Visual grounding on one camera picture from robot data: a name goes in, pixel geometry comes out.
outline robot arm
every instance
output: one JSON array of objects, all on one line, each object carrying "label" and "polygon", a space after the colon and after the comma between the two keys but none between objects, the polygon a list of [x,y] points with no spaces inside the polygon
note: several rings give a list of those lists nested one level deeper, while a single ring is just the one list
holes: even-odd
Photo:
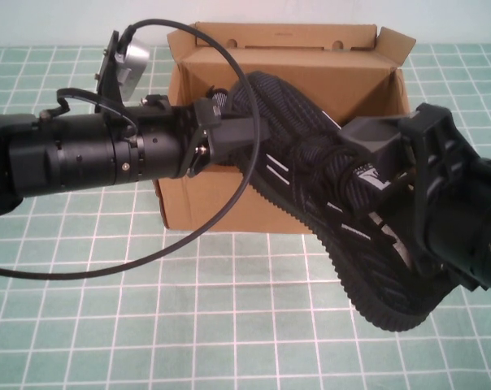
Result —
[{"label": "robot arm", "polygon": [[[150,95],[142,106],[124,106],[123,98],[131,95],[148,60],[146,49],[133,40],[134,32],[130,28],[121,39],[117,32],[112,35],[97,93],[60,89],[59,107],[42,111],[38,118],[0,115],[0,215],[13,211],[24,197],[195,176],[237,148],[257,146],[254,118],[223,115],[209,99],[170,106],[167,97]],[[63,116],[70,98],[93,103],[95,112]],[[263,122],[259,133],[260,140],[269,137]],[[340,137],[387,180],[404,171],[413,173],[413,203],[400,204],[397,199],[391,202],[392,213],[386,214],[393,215],[393,230],[404,237],[406,246],[415,248],[418,272],[428,278],[446,267],[468,289],[491,288],[491,160],[466,142],[450,111],[423,104],[411,115],[357,118]],[[135,261],[132,267],[164,254]],[[129,267],[53,279],[125,269]]]}]

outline white background wall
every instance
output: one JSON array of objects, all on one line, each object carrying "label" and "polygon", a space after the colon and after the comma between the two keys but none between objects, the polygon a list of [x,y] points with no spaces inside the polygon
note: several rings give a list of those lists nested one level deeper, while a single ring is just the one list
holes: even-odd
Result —
[{"label": "white background wall", "polygon": [[[0,0],[0,46],[105,45],[148,18],[377,24],[419,42],[491,42],[491,0]],[[164,44],[168,31],[137,36]]]}]

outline cardboard box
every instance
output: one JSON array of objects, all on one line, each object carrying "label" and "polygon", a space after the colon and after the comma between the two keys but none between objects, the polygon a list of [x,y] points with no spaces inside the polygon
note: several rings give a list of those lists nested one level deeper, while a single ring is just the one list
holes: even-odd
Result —
[{"label": "cardboard box", "polygon": [[[400,66],[415,39],[375,25],[197,23],[226,46],[244,72],[277,75],[300,89],[340,125],[360,115],[410,111]],[[203,97],[214,85],[231,88],[237,76],[204,41],[183,31],[167,37],[176,66],[172,105]],[[241,181],[234,167],[213,166],[197,177],[155,181],[164,225],[194,230],[212,217]],[[293,217],[251,187],[213,231],[308,233]]]}]

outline green cutting mat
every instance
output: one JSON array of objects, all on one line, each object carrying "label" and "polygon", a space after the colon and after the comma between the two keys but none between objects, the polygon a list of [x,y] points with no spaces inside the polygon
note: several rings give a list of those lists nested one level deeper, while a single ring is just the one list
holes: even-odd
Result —
[{"label": "green cutting mat", "polygon": [[[0,113],[93,89],[102,48],[0,49]],[[135,102],[166,93],[166,48]],[[491,158],[491,45],[418,45],[411,105],[449,107]],[[91,108],[73,104],[74,113]],[[165,231],[150,183],[28,199],[0,218],[0,266],[83,271],[146,255]],[[491,389],[491,292],[457,289],[413,331],[366,323],[313,236],[210,233],[124,275],[0,278],[0,389]]]}]

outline black sneaker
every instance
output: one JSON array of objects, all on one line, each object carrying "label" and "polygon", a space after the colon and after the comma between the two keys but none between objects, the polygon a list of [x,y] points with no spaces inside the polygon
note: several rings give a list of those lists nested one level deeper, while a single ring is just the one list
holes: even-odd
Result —
[{"label": "black sneaker", "polygon": [[[382,194],[401,191],[395,198],[407,202],[407,186],[394,190],[381,181],[341,143],[337,123],[291,84],[259,71],[248,78],[271,131],[260,149],[253,188],[317,235],[367,321],[388,331],[420,325],[457,284],[444,271],[421,277],[410,251],[385,221],[382,210],[392,207],[389,201],[381,205]],[[225,99],[220,94],[218,100]],[[251,114],[241,84],[229,91],[224,109]],[[234,156],[242,173],[249,156],[250,150]]]}]

